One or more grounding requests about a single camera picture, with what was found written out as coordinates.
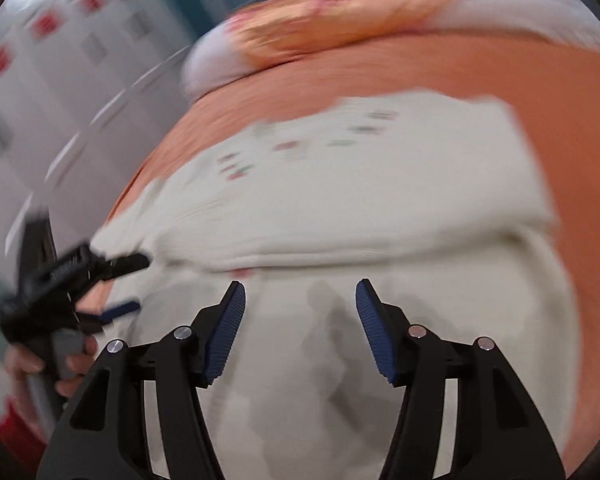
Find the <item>person's left hand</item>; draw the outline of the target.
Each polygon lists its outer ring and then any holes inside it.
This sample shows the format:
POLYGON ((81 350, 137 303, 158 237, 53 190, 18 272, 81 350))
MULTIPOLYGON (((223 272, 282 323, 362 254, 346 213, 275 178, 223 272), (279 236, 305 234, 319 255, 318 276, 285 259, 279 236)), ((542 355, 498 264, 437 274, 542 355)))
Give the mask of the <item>person's left hand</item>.
MULTIPOLYGON (((55 389, 61 396, 70 398, 76 392, 83 377, 95 362, 97 349, 96 339, 93 336, 85 336, 82 351, 66 357, 65 364, 72 377, 56 382, 55 389)), ((44 362, 21 344, 15 344, 7 349, 5 365, 9 376, 17 386, 23 386, 29 376, 39 375, 45 368, 44 362)))

